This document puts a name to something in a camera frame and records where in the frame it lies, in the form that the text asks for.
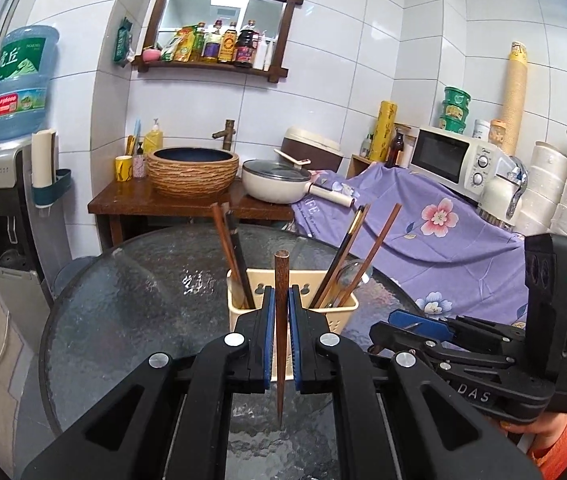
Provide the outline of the person's right hand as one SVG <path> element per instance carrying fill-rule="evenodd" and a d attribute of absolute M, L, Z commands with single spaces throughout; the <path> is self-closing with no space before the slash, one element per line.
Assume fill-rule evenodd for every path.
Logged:
<path fill-rule="evenodd" d="M 546 412 L 528 425 L 516 425 L 502 420 L 499 426 L 511 434 L 533 434 L 529 450 L 545 450 L 551 448 L 563 435 L 567 428 L 567 414 Z"/>

